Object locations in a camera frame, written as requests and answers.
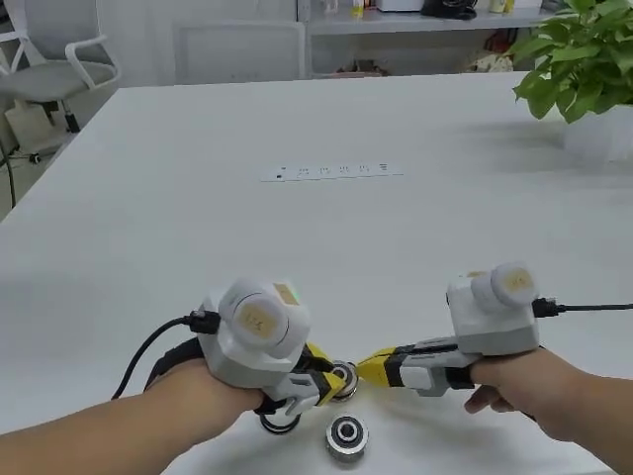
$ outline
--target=white pot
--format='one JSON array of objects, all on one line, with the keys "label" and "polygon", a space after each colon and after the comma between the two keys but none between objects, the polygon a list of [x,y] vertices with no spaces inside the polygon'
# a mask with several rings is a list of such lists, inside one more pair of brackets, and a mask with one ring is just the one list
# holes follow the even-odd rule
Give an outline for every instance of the white pot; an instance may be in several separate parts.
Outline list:
[{"label": "white pot", "polygon": [[567,125],[565,150],[586,164],[633,160],[633,107],[615,106]]}]

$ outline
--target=shelf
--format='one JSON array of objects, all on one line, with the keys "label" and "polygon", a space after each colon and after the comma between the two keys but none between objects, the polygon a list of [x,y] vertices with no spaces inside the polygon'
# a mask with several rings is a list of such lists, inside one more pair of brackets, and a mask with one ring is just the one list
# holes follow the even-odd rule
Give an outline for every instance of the shelf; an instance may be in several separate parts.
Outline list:
[{"label": "shelf", "polygon": [[477,18],[470,21],[444,20],[423,17],[418,13],[365,12],[362,19],[352,17],[349,8],[325,15],[313,9],[312,20],[307,23],[312,35],[365,35],[371,33],[446,32],[455,30],[494,30],[497,28],[526,28],[552,17],[554,14],[541,9],[517,9],[512,13],[498,14],[477,11]]}]

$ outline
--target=forearm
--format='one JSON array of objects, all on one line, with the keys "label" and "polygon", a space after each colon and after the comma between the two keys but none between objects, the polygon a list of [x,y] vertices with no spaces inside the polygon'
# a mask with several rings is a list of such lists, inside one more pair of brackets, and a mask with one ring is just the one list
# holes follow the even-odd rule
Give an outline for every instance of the forearm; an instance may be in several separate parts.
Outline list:
[{"label": "forearm", "polygon": [[2,435],[0,473],[159,474],[191,445],[166,403],[149,392]]},{"label": "forearm", "polygon": [[588,375],[574,406],[574,441],[620,475],[632,475],[633,381]]}]

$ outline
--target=bottle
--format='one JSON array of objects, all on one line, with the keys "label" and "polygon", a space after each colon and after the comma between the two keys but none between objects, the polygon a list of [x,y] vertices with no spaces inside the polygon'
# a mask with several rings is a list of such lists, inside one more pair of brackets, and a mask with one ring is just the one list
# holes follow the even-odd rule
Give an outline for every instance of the bottle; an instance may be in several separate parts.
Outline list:
[{"label": "bottle", "polygon": [[503,13],[503,10],[505,10],[505,3],[505,0],[491,0],[491,12]]},{"label": "bottle", "polygon": [[365,8],[365,0],[353,0],[352,17],[363,18],[363,10]]},{"label": "bottle", "polygon": [[325,14],[333,15],[338,13],[338,0],[324,0],[325,2]]}]

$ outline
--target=chair backrest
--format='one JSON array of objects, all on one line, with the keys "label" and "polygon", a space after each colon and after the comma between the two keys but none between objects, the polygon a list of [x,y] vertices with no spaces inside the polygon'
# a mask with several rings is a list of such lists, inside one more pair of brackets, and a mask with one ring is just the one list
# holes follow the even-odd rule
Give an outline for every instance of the chair backrest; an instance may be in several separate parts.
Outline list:
[{"label": "chair backrest", "polygon": [[306,78],[306,29],[297,22],[180,24],[174,53],[176,84]]},{"label": "chair backrest", "polygon": [[[25,0],[29,40],[48,60],[66,59],[69,43],[100,35],[97,0]],[[109,63],[101,47],[77,50],[84,61]]]}]

